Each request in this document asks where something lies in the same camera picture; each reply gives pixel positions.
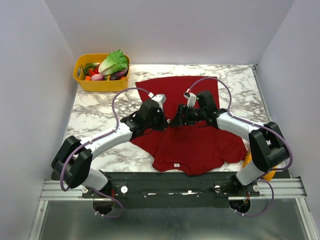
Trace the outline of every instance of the red fabric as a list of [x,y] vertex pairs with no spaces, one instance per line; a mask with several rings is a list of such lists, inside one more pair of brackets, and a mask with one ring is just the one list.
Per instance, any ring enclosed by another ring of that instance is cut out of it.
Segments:
[[[136,86],[153,94],[165,94],[166,119],[176,116],[178,104],[186,104],[184,92],[202,76],[173,76],[137,82]],[[208,90],[219,108],[218,83],[205,80],[192,89],[194,94]],[[139,91],[142,101],[148,96]],[[204,127],[205,122],[193,126],[168,127],[166,131],[152,131],[131,142],[154,157],[153,167],[164,172],[179,169],[188,175],[199,175],[221,167],[224,162],[237,163],[243,160],[247,150],[242,139],[230,132]]]

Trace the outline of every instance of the yellow bin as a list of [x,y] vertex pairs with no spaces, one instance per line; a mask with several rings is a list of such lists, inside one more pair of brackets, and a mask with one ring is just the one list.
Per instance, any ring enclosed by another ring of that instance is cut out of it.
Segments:
[[88,92],[120,92],[128,87],[128,78],[130,71],[130,59],[124,55],[128,60],[128,72],[126,77],[121,80],[104,80],[104,81],[84,81],[84,68],[86,64],[102,63],[109,53],[85,54],[78,58],[73,70],[73,77],[83,90]]

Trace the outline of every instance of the gray wall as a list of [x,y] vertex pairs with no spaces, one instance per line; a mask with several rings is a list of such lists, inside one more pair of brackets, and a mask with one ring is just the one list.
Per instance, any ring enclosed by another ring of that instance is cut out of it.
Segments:
[[257,73],[272,118],[294,154],[320,231],[320,1],[295,0],[263,54]]
[[75,58],[43,0],[0,8],[0,239],[28,239],[62,143]]
[[256,64],[293,0],[46,0],[76,57],[135,64]]

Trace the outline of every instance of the marble table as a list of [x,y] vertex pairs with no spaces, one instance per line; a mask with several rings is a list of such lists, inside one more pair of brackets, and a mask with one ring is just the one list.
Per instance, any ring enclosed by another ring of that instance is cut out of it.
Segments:
[[[263,102],[251,66],[248,65],[131,65],[129,87],[135,82],[169,76],[217,76],[224,81],[232,94],[231,112],[256,122],[267,122]],[[219,83],[220,107],[226,108],[229,96]],[[111,109],[115,93],[86,92],[79,86],[71,112],[66,137],[88,137],[115,126]],[[116,101],[117,114],[123,118],[139,109],[141,100],[137,90],[130,90]],[[130,142],[118,145],[92,161],[91,167],[107,172],[157,172],[152,167],[153,157]],[[239,163],[225,163],[214,172],[239,171]]]

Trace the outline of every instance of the gray floor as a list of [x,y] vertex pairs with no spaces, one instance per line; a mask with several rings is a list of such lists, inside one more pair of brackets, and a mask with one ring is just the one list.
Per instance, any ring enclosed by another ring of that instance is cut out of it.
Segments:
[[[268,202],[252,201],[249,212],[261,211]],[[174,208],[128,209],[115,220],[95,216],[90,201],[53,201],[40,239],[304,240],[307,235],[294,199],[276,199],[259,217],[241,217],[229,208]]]

